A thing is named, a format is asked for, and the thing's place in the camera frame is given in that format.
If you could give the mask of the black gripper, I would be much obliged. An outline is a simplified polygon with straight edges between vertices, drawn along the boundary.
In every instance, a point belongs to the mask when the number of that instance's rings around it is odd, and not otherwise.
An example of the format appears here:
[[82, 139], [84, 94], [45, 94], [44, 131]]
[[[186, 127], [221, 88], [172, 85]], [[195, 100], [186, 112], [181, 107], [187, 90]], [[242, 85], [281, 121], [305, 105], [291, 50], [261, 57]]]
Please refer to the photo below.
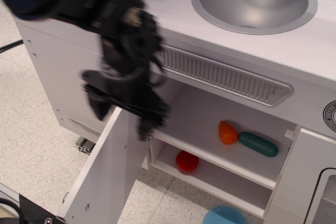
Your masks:
[[110, 77], [103, 71], [85, 70], [82, 79], [89, 104], [97, 119], [102, 121], [112, 105], [140, 118], [139, 140], [148, 140], [153, 128], [163, 126], [169, 106], [154, 92], [143, 74], [136, 70], [124, 77]]

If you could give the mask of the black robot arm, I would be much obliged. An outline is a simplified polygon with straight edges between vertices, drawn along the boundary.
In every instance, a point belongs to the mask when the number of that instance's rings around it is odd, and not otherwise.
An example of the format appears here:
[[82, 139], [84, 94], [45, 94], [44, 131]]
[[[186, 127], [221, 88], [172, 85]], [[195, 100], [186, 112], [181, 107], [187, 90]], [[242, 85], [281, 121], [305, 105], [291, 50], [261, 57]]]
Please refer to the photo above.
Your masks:
[[143, 0], [3, 0], [22, 20], [51, 18], [98, 34], [99, 71], [82, 73], [91, 108], [103, 119], [112, 105], [139, 117], [140, 140], [162, 126], [167, 104], [153, 91], [150, 65], [159, 64], [161, 36]]

